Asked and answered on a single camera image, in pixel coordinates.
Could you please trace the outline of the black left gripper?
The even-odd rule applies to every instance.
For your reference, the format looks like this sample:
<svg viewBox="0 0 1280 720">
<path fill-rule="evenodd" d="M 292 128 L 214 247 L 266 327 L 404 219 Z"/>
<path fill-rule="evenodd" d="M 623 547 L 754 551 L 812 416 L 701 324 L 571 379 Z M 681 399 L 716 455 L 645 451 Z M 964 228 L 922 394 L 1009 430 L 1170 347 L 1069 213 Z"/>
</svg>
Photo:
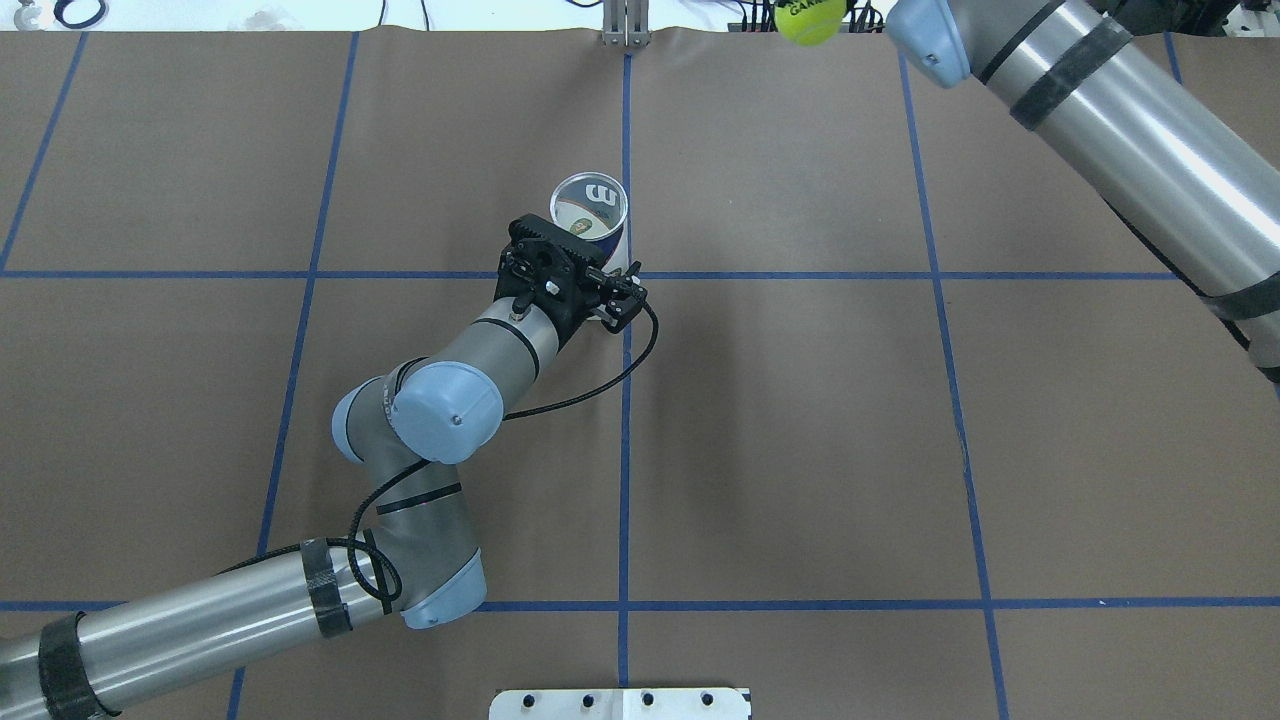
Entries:
<svg viewBox="0 0 1280 720">
<path fill-rule="evenodd" d="M 566 346 L 596 310 L 607 332 L 620 334 L 648 304 L 648 288 L 634 272 L 548 272 L 545 314 Z"/>
</svg>

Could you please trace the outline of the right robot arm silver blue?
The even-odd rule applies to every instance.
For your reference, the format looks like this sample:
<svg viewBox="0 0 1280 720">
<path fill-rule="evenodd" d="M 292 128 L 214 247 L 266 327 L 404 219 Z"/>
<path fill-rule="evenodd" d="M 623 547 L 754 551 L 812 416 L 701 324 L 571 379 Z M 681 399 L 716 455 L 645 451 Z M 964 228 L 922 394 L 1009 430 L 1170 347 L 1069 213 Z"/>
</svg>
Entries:
<svg viewBox="0 0 1280 720">
<path fill-rule="evenodd" d="M 936 85 L 975 78 L 1102 197 L 1277 380 L 1279 176 L 1085 1 L 900 1 Z"/>
</svg>

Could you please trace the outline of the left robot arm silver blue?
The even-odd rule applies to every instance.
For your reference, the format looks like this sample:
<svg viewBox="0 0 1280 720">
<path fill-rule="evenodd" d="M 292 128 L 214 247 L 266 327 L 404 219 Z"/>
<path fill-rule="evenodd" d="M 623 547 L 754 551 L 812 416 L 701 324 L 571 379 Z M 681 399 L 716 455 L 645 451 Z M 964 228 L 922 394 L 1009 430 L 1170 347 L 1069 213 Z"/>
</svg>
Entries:
<svg viewBox="0 0 1280 720">
<path fill-rule="evenodd" d="M 387 615 L 431 629 L 472 612 L 486 582 L 457 468 L 520 418 L 518 401 L 586 319 L 618 333 L 652 313 L 636 274 L 503 274 L 492 305 L 440 352 L 365 380 L 335 406 L 332 438 L 372 484 L 343 536 L 4 641 L 3 716 L 113 719 Z"/>
</svg>

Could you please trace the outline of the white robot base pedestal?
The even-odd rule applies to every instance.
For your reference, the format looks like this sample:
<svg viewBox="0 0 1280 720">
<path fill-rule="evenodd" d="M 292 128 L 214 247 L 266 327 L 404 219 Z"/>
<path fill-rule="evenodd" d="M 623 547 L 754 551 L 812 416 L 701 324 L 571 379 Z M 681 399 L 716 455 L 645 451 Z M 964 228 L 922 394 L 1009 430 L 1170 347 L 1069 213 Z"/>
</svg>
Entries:
<svg viewBox="0 0 1280 720">
<path fill-rule="evenodd" d="M 731 687 L 511 689 L 489 719 L 753 719 L 751 694 Z"/>
</svg>

